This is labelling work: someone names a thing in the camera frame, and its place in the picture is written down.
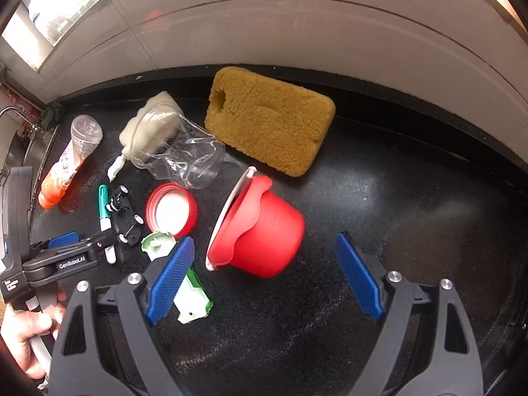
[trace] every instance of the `plastic bottle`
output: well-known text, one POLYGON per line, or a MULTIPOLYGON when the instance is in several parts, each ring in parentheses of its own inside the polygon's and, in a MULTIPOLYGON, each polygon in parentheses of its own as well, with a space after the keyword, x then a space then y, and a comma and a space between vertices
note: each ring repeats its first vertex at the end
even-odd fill
POLYGON ((73 177, 102 140, 102 129, 88 115, 79 115, 71 123, 71 140, 58 162, 42 182, 39 204, 49 210, 64 196, 73 177))

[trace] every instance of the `sponge hole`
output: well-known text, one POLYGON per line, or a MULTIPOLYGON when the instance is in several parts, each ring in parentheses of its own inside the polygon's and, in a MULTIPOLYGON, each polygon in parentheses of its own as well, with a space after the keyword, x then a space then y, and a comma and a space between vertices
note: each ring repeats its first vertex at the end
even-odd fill
POLYGON ((220 89, 220 91, 215 92, 215 96, 213 98, 214 104, 218 108, 218 110, 222 111, 224 109, 225 104, 225 92, 223 89, 220 89))

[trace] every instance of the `human hand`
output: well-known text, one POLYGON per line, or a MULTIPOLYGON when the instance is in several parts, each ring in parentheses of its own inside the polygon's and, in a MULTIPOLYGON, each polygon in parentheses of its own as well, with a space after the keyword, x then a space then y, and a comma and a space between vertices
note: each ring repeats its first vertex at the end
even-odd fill
MULTIPOLYGON (((66 293, 59 289, 57 300, 64 302, 66 298, 66 293)), ((53 330, 53 337, 57 339, 64 312, 65 308, 61 304, 57 304, 52 315, 31 311, 15 312, 11 304, 6 305, 0 334, 18 366, 33 380, 44 378, 46 372, 31 351, 28 339, 50 330, 53 320, 57 322, 53 330)))

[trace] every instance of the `white wall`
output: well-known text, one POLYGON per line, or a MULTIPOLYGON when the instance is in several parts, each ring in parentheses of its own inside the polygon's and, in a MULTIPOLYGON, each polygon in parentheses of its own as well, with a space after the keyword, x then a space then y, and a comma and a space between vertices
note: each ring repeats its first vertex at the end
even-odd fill
POLYGON ((102 0, 37 74, 43 101, 157 68, 247 63, 399 89, 479 126, 528 162, 528 45, 488 0, 102 0))

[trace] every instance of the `yellow sponge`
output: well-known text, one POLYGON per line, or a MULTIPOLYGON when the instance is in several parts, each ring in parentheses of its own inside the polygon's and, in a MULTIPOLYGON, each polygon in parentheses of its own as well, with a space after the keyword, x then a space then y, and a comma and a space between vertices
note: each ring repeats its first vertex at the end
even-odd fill
POLYGON ((205 127, 290 176, 307 172, 335 114, 327 96, 239 67, 214 77, 205 127))

